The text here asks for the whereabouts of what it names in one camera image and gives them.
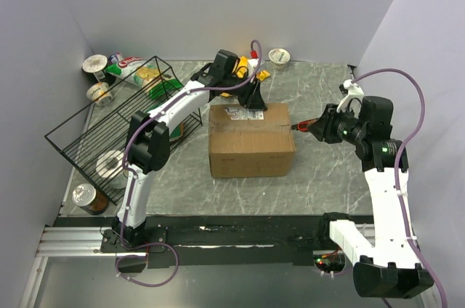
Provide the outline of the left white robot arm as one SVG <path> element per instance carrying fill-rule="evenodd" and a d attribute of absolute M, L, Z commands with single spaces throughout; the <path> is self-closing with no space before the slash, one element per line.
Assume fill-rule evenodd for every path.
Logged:
<path fill-rule="evenodd" d="M 121 207 L 112 228 L 118 242 L 127 251 L 136 251 L 144 243 L 148 196 L 155 173 L 167 163 L 171 154 L 170 134 L 187 117 L 223 93 L 236 97 L 251 110 L 266 110 L 256 74 L 262 63 L 258 41 L 251 42 L 251 64 L 246 74 L 237 76 L 236 54 L 219 50 L 213 62 L 205 64 L 165 103 L 147 113 L 132 116 L 122 167 L 128 182 Z"/>

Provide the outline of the brown cardboard express box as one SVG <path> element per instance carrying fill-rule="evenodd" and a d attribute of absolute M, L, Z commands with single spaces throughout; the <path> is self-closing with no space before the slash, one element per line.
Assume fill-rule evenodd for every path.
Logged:
<path fill-rule="evenodd" d="M 266 110 L 213 105 L 209 110 L 209 163 L 215 179 L 283 177 L 296 153 L 286 103 Z"/>

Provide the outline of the red black utility knife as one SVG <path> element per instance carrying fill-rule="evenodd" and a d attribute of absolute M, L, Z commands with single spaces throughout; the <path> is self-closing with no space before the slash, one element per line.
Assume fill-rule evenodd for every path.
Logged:
<path fill-rule="evenodd" d="M 300 132 L 308 132 L 311 125 L 318 121 L 317 118 L 301 121 L 291 125 L 291 129 Z"/>

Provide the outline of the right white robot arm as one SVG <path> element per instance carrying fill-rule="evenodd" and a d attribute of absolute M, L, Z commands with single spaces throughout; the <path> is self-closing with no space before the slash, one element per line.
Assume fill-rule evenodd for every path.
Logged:
<path fill-rule="evenodd" d="M 331 212 L 320 221 L 318 242 L 344 252 L 359 296 L 411 299 L 432 287 L 434 279 L 411 247 L 406 150 L 390 137 L 392 101 L 366 96 L 360 104 L 357 115 L 326 105 L 308 131 L 321 142 L 354 145 L 371 196 L 375 241 L 368 241 L 350 215 Z"/>

